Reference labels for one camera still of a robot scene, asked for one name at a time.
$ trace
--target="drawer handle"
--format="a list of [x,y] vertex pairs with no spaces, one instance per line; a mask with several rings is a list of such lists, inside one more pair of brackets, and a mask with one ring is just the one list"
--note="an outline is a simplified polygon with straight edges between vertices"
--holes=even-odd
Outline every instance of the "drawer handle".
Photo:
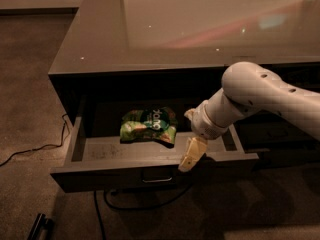
[[158,179],[158,180],[145,180],[145,179],[142,179],[142,181],[144,183],[159,183],[159,182],[168,182],[168,181],[171,181],[171,180],[172,180],[172,177],[165,178],[165,179]]

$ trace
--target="green and yellow package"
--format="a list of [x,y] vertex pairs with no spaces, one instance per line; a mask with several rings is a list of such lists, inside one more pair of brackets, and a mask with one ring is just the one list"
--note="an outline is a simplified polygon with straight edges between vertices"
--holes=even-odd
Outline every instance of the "green and yellow package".
[[178,121],[172,109],[131,110],[122,117],[120,140],[160,141],[174,145]]

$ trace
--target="wire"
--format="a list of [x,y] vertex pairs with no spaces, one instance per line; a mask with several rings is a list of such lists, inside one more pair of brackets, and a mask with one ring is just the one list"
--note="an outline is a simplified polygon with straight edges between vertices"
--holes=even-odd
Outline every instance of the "wire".
[[[7,160],[5,160],[4,162],[2,162],[0,164],[0,167],[4,166],[5,164],[7,164],[14,156],[16,155],[22,155],[22,154],[25,154],[25,153],[29,153],[29,152],[35,152],[35,151],[39,151],[39,150],[42,150],[44,148],[47,148],[47,147],[51,147],[52,149],[54,148],[60,148],[63,146],[66,138],[70,135],[70,129],[69,129],[69,126],[68,126],[68,123],[65,119],[65,117],[67,116],[67,114],[64,114],[62,116],[62,120],[63,120],[63,127],[62,127],[62,131],[61,131],[61,140],[60,140],[60,144],[45,144],[39,148],[33,148],[33,149],[28,149],[28,150],[23,150],[23,151],[18,151],[18,152],[15,152],[13,154],[11,154]],[[68,130],[68,134],[64,137],[64,132],[65,132],[65,129],[67,128]]]
[[153,209],[157,209],[160,208],[162,206],[168,205],[170,203],[173,203],[174,201],[176,201],[178,198],[180,198],[181,196],[183,196],[190,188],[192,187],[192,184],[190,184],[189,186],[187,186],[183,191],[181,191],[178,195],[176,195],[174,198],[169,199],[168,201],[161,203],[161,204],[155,204],[155,205],[150,205],[150,206],[145,206],[145,207],[118,207],[116,205],[113,205],[107,198],[107,195],[109,193],[109,191],[104,191],[103,193],[103,197],[104,197],[104,201],[105,203],[112,209],[114,210],[120,210],[120,211],[145,211],[145,210],[153,210]]
[[99,220],[99,225],[100,225],[100,230],[101,230],[101,235],[102,235],[102,239],[106,240],[106,232],[104,230],[104,226],[103,226],[103,222],[102,222],[102,218],[101,218],[101,214],[99,211],[99,206],[98,206],[98,201],[97,201],[97,191],[93,192],[93,198],[94,198],[94,206],[96,208],[96,212],[97,212],[97,216],[98,216],[98,220]]

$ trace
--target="floor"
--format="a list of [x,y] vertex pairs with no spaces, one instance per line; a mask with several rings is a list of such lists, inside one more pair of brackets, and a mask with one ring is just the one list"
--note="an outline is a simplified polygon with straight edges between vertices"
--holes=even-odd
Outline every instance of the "floor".
[[[17,151],[59,144],[65,112],[47,73],[72,19],[1,16],[0,163]],[[65,194],[49,174],[63,164],[68,141],[61,148],[17,155],[0,167],[1,239],[26,239],[38,213],[55,223],[47,239],[102,239],[93,193]],[[111,209],[98,191],[106,237],[319,239],[320,164],[260,171],[251,166],[204,172],[180,198],[151,210]],[[143,207],[181,191],[108,193],[107,198],[118,207]]]

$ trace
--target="brown floor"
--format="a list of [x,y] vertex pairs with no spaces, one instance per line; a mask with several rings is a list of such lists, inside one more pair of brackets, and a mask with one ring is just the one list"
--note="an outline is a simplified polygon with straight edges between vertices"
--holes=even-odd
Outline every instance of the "brown floor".
[[[0,17],[0,162],[16,151],[60,142],[64,109],[47,73],[72,15]],[[50,177],[62,148],[30,152],[0,167],[0,238],[26,239],[38,213],[50,239],[102,239],[92,192],[65,194]],[[205,172],[173,203],[147,211],[110,209],[98,192],[107,239],[319,239],[320,164],[251,172]],[[119,193],[118,206],[161,203],[181,189]]]

